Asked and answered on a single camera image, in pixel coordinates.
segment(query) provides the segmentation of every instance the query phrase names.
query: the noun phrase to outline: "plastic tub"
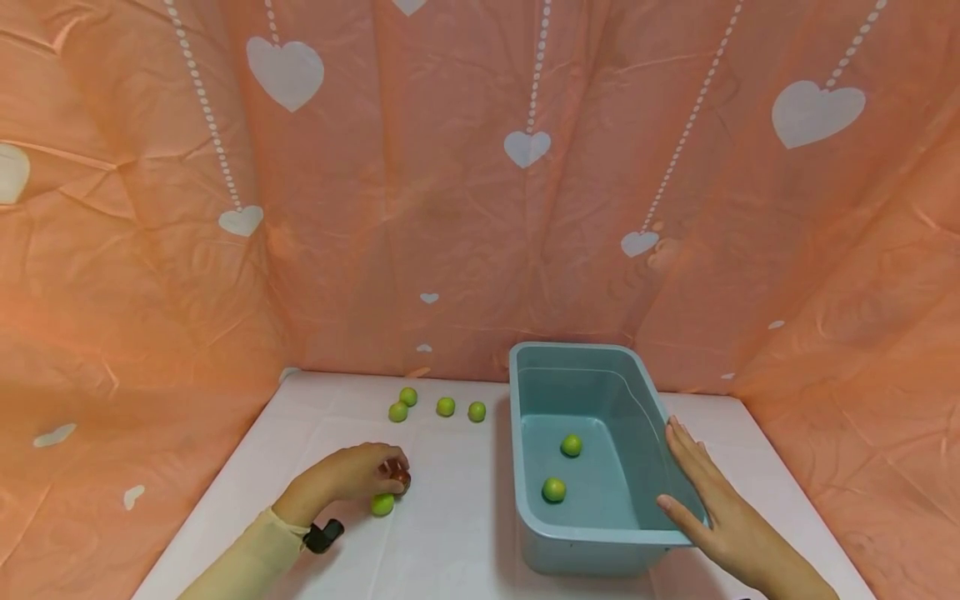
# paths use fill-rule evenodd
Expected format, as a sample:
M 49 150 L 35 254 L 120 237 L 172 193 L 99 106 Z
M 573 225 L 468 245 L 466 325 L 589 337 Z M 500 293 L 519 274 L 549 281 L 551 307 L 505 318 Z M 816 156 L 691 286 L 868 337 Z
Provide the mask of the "plastic tub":
M 547 575 L 631 577 L 690 540 L 657 507 L 669 493 L 706 522 L 666 447 L 667 414 L 627 348 L 528 342 L 510 352 L 516 510 L 523 560 Z M 563 439 L 583 441 L 576 458 Z M 566 483 L 563 502 L 542 495 Z

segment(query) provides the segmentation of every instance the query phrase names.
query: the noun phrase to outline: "small green ball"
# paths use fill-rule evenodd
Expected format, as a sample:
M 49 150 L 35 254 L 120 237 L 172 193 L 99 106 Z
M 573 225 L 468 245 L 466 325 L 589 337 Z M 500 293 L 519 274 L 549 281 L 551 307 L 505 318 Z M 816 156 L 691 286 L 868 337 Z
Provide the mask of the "small green ball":
M 457 404 L 453 398 L 444 396 L 437 400 L 437 414 L 441 417 L 449 417 L 455 410 L 457 410 Z
M 390 411 L 387 413 L 390 420 L 399 423 L 407 419 L 407 405 L 403 402 L 394 402 L 390 405 Z
M 487 417 L 487 407 L 483 402 L 471 402 L 467 408 L 467 416 L 475 423 Z
M 566 436 L 560 444 L 560 451 L 570 458 L 576 458 L 580 456 L 580 452 L 583 449 L 584 443 L 580 441 L 580 438 L 572 433 Z
M 394 495 L 391 493 L 382 493 L 376 495 L 370 501 L 370 512 L 375 516 L 389 515 L 394 509 Z
M 547 477 L 543 482 L 543 498 L 554 504 L 566 498 L 566 484 L 556 477 Z
M 400 390 L 400 401 L 407 406 L 413 406 L 417 403 L 417 390 L 413 388 L 403 388 Z

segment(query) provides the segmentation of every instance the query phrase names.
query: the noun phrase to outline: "forearm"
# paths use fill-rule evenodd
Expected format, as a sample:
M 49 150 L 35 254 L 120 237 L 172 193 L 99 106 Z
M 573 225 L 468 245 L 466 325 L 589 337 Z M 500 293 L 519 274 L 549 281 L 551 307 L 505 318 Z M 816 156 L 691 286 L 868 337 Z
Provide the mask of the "forearm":
M 806 560 L 772 577 L 761 591 L 768 600 L 839 600 L 836 591 Z
M 306 532 L 264 511 L 180 600 L 263 600 L 297 561 Z

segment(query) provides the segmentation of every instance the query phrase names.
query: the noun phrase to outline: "right hand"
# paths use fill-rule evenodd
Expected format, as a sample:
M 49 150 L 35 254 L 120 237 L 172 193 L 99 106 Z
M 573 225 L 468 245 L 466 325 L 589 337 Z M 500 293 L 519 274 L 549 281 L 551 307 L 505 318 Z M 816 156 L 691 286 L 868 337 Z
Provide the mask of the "right hand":
M 666 443 L 703 500 L 710 527 L 669 495 L 659 496 L 657 504 L 708 558 L 770 600 L 837 597 L 813 566 L 737 493 L 704 444 L 694 442 L 676 417 L 667 422 Z
M 403 493 L 404 485 L 390 478 L 387 463 L 392 461 L 410 468 L 403 450 L 395 445 L 360 444 L 337 450 L 295 477 L 274 503 L 274 513 L 290 525 L 309 527 L 336 500 Z

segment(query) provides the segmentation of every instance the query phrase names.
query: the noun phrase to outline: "white table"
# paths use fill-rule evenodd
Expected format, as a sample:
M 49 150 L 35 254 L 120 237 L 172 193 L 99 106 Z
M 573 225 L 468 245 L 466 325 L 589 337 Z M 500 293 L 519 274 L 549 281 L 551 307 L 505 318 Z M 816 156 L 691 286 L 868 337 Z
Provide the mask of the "white table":
M 399 390 L 420 402 L 387 420 Z M 457 413 L 441 419 L 440 396 Z M 843 600 L 876 600 L 743 405 L 722 396 L 663 394 L 736 488 L 833 584 Z M 467 419 L 474 400 L 487 420 Z M 413 485 L 385 518 L 335 505 L 347 532 L 322 556 L 304 553 L 275 600 L 759 600 L 699 550 L 669 553 L 634 580 L 549 578 L 517 547 L 505 384 L 296 372 L 283 382 L 140 586 L 134 600 L 173 600 L 298 473 L 333 450 L 401 445 Z

